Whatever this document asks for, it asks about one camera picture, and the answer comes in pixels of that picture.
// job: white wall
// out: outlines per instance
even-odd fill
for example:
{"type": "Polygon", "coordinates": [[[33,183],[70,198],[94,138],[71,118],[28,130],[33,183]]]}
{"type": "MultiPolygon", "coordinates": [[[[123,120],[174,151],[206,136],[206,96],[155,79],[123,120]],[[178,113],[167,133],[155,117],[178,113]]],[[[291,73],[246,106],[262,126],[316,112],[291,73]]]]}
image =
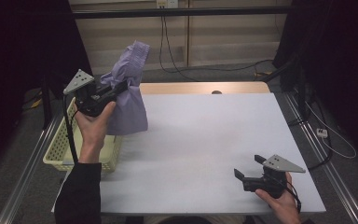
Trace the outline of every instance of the white wall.
{"type": "MultiPolygon", "coordinates": [[[[179,7],[261,7],[290,5],[289,0],[179,0],[179,7]]],[[[149,0],[70,0],[73,10],[155,8],[149,0]]],[[[177,66],[253,63],[272,59],[285,15],[167,17],[172,56],[177,66]]],[[[158,69],[161,18],[77,20],[93,73],[111,70],[134,40],[151,46],[145,69],[158,69]]],[[[166,39],[162,63],[172,67],[166,39]]]]}

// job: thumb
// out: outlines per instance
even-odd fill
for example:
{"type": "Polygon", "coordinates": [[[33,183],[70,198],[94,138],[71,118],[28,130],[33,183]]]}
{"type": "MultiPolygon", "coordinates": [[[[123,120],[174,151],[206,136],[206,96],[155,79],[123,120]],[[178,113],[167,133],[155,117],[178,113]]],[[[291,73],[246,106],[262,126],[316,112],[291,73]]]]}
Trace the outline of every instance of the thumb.
{"type": "Polygon", "coordinates": [[[116,102],[109,102],[105,108],[103,109],[103,112],[101,113],[101,115],[99,116],[99,120],[101,122],[107,122],[110,115],[113,113],[113,110],[116,107],[116,102]]]}
{"type": "Polygon", "coordinates": [[[271,206],[271,208],[274,208],[275,204],[276,204],[276,199],[272,198],[267,192],[265,192],[262,189],[257,189],[255,191],[255,194],[261,198],[264,202],[266,202],[267,204],[269,204],[269,206],[271,206]]]}

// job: table surface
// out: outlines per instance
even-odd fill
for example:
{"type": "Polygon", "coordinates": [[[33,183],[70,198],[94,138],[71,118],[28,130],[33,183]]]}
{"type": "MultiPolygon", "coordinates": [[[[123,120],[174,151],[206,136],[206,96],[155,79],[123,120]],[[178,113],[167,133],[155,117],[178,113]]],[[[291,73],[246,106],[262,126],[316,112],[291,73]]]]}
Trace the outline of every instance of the table surface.
{"type": "MultiPolygon", "coordinates": [[[[265,83],[143,83],[141,92],[149,129],[124,136],[117,169],[103,174],[102,213],[266,214],[271,210],[243,191],[233,169],[261,177],[254,154],[306,168],[265,83]]],[[[292,177],[302,211],[325,211],[309,172],[292,177]]]]}
{"type": "Polygon", "coordinates": [[[265,82],[176,82],[142,83],[142,94],[211,94],[222,93],[265,93],[269,87],[265,82]]]}

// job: gray floor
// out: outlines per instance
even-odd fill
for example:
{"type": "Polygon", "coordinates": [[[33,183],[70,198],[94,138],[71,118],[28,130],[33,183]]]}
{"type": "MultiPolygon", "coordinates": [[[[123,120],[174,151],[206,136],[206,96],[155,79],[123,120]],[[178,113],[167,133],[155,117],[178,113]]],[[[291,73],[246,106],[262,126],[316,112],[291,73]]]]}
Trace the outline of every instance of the gray floor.
{"type": "MultiPolygon", "coordinates": [[[[221,65],[218,67],[219,69],[235,69],[247,65],[221,65]]],[[[271,70],[273,70],[273,66],[270,63],[261,63],[257,66],[258,72],[271,70]]],[[[255,80],[254,71],[253,67],[238,71],[192,70],[184,71],[183,75],[195,78],[198,81],[253,81],[255,80]]],[[[144,72],[143,82],[181,81],[190,80],[177,73],[166,73],[162,70],[144,72]]],[[[295,116],[287,103],[285,93],[281,92],[279,87],[279,80],[276,78],[270,81],[268,86],[275,93],[286,120],[294,120],[295,116]]],[[[29,91],[25,98],[33,94],[33,91],[29,91]]],[[[52,104],[54,110],[59,112],[60,102],[53,101],[52,104]]],[[[334,118],[329,115],[328,111],[324,110],[324,113],[327,116],[327,122],[330,127],[336,128],[337,125],[334,118]]],[[[312,128],[319,126],[314,116],[310,117],[309,123],[312,128]]],[[[42,133],[42,126],[43,108],[41,106],[33,110],[24,111],[14,134],[7,143],[7,149],[0,157],[0,214],[34,150],[34,146],[42,133]]],[[[308,166],[316,164],[318,160],[301,127],[296,125],[291,127],[291,131],[306,164],[308,166]]],[[[348,155],[351,154],[351,148],[337,136],[332,135],[332,142],[333,147],[337,150],[348,155]]],[[[355,159],[348,160],[334,155],[331,163],[334,164],[334,167],[358,204],[358,156],[355,159]]],[[[327,212],[304,216],[304,218],[310,218],[315,223],[354,223],[342,204],[335,187],[326,175],[325,169],[321,167],[310,173],[322,196],[327,212]]],[[[63,172],[58,172],[52,166],[38,161],[30,185],[22,199],[16,216],[13,217],[12,223],[54,223],[50,210],[58,194],[63,177],[63,172]]],[[[278,223],[273,216],[262,216],[261,218],[266,223],[278,223]]],[[[123,220],[124,217],[104,217],[103,223],[123,223],[123,220]]]]}

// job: finger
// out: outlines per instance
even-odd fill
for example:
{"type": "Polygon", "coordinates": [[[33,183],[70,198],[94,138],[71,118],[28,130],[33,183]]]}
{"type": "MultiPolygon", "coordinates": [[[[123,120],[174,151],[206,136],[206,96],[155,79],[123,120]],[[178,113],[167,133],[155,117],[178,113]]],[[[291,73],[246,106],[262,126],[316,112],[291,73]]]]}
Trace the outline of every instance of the finger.
{"type": "Polygon", "coordinates": [[[98,119],[103,122],[106,123],[110,117],[110,115],[113,113],[113,110],[116,107],[116,102],[110,102],[108,103],[105,108],[103,109],[103,112],[101,113],[101,115],[98,117],[98,119]]]}
{"type": "Polygon", "coordinates": [[[289,172],[286,172],[286,179],[287,179],[287,188],[291,189],[292,188],[292,176],[290,175],[289,172]]]}
{"type": "Polygon", "coordinates": [[[88,119],[86,118],[86,116],[77,110],[76,104],[74,104],[74,107],[75,107],[75,111],[76,111],[75,119],[77,121],[77,124],[82,125],[83,123],[88,122],[88,119]]]}
{"type": "Polygon", "coordinates": [[[269,204],[269,206],[272,207],[272,209],[275,207],[276,199],[272,198],[267,192],[265,192],[262,189],[257,189],[255,191],[255,194],[261,198],[264,202],[266,202],[267,204],[269,204]]]}

